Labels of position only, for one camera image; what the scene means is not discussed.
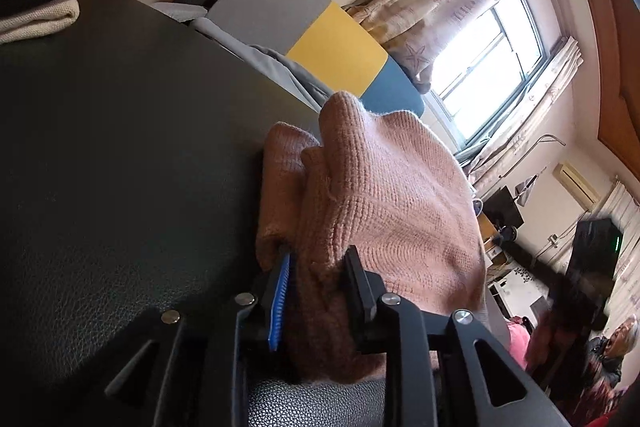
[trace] air conditioner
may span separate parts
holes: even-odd
[[[600,200],[595,188],[570,163],[559,163],[554,176],[584,210],[591,212]]]

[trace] silver screw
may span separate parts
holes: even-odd
[[[385,293],[380,298],[387,306],[398,306],[400,303],[400,296],[395,293]]]
[[[167,310],[160,317],[165,324],[175,324],[180,320],[180,314],[176,310]]]
[[[236,295],[236,303],[241,306],[248,306],[255,302],[255,297],[249,292],[239,293]]]
[[[474,316],[469,310],[458,310],[453,314],[453,318],[460,324],[469,324]]]

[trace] window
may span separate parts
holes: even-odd
[[[501,0],[438,56],[427,101],[464,148],[486,136],[547,59],[526,0]]]

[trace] dark table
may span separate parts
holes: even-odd
[[[143,312],[206,313],[248,289],[264,137],[280,120],[318,133],[187,27],[134,0],[79,3],[64,32],[0,46],[0,375],[20,425],[55,425]],[[377,423],[381,392],[260,378],[251,424]]]

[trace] dark jacket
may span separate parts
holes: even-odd
[[[595,337],[589,341],[589,352],[593,353],[602,363],[602,376],[609,380],[613,389],[622,378],[622,360],[625,357],[608,359],[604,356],[604,349],[607,347],[609,339],[607,337]]]

